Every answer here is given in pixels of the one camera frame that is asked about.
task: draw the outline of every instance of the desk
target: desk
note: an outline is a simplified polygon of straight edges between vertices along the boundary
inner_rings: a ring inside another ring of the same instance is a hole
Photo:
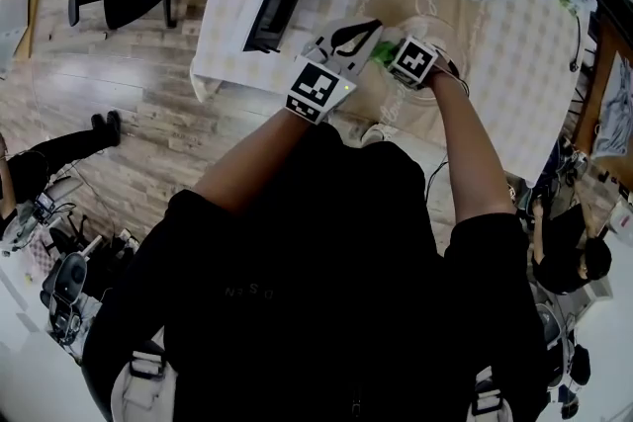
[[[386,22],[384,19],[394,12],[394,2],[389,0],[382,4],[375,0],[300,0],[281,54],[231,54],[224,49],[224,42],[230,41],[231,26],[243,1],[208,0],[191,68],[201,102],[212,100],[223,80],[284,94],[288,87],[286,69],[317,27],[359,12]],[[418,4],[408,0],[406,8],[398,11],[406,18],[414,14]],[[479,4],[434,0],[434,5],[440,6],[437,16],[456,30],[467,51],[469,70],[465,76],[471,99],[504,169],[535,182],[574,94],[578,74],[570,72],[569,64],[576,50],[576,19],[557,0],[490,0]],[[422,12],[433,14],[428,4]],[[587,22],[583,17],[583,27]],[[372,65],[368,64],[358,91],[344,109],[377,122],[380,107],[364,86],[365,78],[376,71]],[[445,142],[433,104],[411,112],[396,127],[440,145]]]

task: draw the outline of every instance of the person in black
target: person in black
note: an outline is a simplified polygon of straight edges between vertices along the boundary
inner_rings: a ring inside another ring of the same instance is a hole
[[[340,420],[352,408],[463,421],[487,366],[514,420],[536,420],[548,372],[527,237],[462,86],[443,74],[429,86],[457,221],[445,256],[419,165],[282,110],[172,198],[106,295],[83,374],[107,419],[117,376],[164,328],[178,421]]]
[[[64,165],[87,158],[109,146],[119,145],[121,119],[116,111],[92,117],[92,129],[76,132],[37,144],[7,161],[7,146],[0,149],[0,239],[17,216],[17,205],[34,201],[44,191],[51,176]]]
[[[611,267],[611,252],[591,216],[591,209],[582,197],[578,181],[574,188],[579,204],[554,219],[544,221],[543,207],[536,200],[534,211],[534,277],[554,294],[569,294],[592,280],[605,277]],[[587,240],[582,248],[583,233]]]

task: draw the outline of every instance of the wall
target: wall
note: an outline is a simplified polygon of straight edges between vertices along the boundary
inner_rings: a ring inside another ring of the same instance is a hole
[[[597,302],[579,324],[579,342],[591,360],[591,380],[581,392],[575,418],[579,422],[610,421],[633,402],[633,248],[611,232],[605,241],[613,255],[609,273],[613,300]],[[560,405],[548,407],[539,419],[559,420]]]
[[[31,334],[4,362],[0,355],[5,368],[0,413],[8,422],[103,422],[81,370],[48,335]]]

